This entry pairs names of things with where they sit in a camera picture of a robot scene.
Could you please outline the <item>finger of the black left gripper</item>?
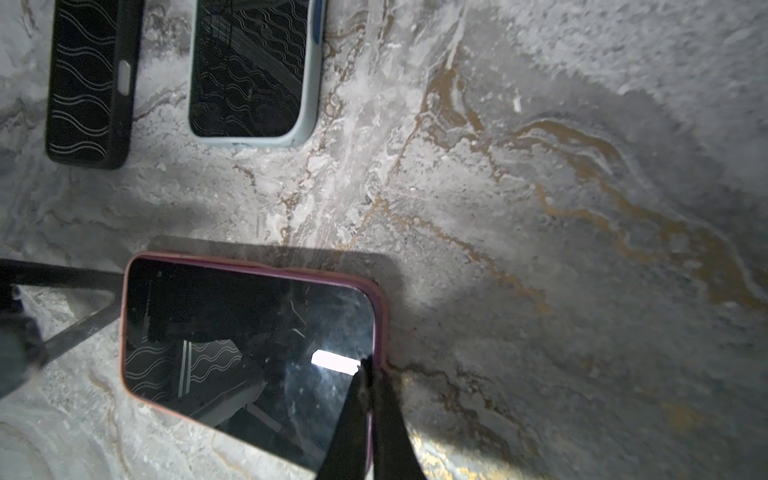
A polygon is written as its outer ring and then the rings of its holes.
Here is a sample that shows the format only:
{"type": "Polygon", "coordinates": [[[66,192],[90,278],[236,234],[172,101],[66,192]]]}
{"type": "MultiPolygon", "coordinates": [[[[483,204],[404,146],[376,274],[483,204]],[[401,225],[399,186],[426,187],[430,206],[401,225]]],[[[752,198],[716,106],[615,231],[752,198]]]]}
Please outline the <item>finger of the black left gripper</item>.
{"type": "Polygon", "coordinates": [[[116,321],[122,289],[121,272],[1,261],[1,315],[36,320],[48,363],[116,321]]]}

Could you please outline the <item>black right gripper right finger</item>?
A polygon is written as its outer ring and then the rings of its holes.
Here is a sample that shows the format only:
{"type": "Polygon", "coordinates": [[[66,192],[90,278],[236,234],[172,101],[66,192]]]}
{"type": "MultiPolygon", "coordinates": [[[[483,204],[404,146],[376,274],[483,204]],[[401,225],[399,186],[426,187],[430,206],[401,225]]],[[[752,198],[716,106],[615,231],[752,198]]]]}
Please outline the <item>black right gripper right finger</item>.
{"type": "Polygon", "coordinates": [[[425,480],[386,370],[370,367],[374,479],[425,480]]]}

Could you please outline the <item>light blue phone case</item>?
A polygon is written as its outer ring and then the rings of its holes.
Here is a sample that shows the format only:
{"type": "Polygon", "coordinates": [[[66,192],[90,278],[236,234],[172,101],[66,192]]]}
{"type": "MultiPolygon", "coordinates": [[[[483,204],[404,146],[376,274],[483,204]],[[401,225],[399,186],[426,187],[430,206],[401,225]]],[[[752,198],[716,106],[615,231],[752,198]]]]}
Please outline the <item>light blue phone case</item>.
{"type": "Polygon", "coordinates": [[[187,122],[225,147],[292,148],[314,131],[327,4],[199,1],[187,122]]]}

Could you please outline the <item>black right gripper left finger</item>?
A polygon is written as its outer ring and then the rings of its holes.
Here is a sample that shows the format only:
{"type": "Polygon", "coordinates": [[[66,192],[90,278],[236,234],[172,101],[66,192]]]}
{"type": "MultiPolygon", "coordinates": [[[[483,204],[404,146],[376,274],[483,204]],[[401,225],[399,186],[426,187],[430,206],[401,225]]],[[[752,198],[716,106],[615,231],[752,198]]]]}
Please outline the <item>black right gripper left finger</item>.
{"type": "Polygon", "coordinates": [[[362,359],[353,375],[327,455],[317,480],[360,480],[366,476],[371,407],[371,360],[362,359]]]}

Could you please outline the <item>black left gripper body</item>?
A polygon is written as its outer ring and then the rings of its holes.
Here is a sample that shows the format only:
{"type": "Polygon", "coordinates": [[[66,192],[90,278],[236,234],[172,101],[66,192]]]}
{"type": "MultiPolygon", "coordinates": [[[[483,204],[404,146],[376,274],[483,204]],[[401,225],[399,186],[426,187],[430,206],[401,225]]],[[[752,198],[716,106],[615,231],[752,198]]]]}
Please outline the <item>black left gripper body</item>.
{"type": "Polygon", "coordinates": [[[48,351],[35,319],[1,315],[1,398],[20,389],[48,363],[48,351]]]}

